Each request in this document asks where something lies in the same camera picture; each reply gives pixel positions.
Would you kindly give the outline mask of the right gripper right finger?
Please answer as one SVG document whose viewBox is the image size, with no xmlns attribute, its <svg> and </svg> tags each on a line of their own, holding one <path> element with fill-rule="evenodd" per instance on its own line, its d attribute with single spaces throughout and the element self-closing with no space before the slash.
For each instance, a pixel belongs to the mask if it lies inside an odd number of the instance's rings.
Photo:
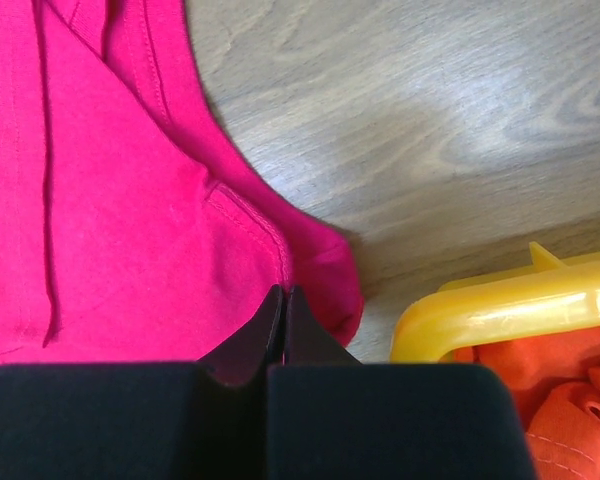
<svg viewBox="0 0 600 480">
<path fill-rule="evenodd" d="M 512 398 L 464 364 L 363 364 L 290 293 L 267 373 L 270 479 L 532 479 Z"/>
</svg>

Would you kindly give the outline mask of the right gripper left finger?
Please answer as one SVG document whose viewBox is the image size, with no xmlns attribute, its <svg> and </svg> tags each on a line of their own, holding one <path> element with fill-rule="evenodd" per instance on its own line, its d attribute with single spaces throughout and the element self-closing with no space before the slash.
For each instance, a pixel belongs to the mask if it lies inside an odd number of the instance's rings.
<svg viewBox="0 0 600 480">
<path fill-rule="evenodd" d="M 197 362 L 0 366 L 0 479 L 260 479 L 285 295 Z"/>
</svg>

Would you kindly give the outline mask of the magenta t shirt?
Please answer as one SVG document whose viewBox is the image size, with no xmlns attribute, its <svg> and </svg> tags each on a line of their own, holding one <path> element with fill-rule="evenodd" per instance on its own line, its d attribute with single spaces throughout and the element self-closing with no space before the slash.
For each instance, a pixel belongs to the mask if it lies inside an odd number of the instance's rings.
<svg viewBox="0 0 600 480">
<path fill-rule="evenodd" d="M 0 1 L 0 365 L 196 360 L 271 287 L 341 344 L 338 232 L 216 123 L 180 1 Z"/>
</svg>

